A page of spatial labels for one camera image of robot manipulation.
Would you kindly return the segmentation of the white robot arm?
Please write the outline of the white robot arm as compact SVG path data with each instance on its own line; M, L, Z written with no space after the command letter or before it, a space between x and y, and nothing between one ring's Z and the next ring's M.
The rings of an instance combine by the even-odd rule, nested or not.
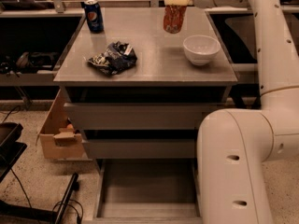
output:
M254 16L258 110L217 110L202 121L197 139L203 224L274 224L265 161L297 155L299 56L279 0L164 0L200 8L249 6Z

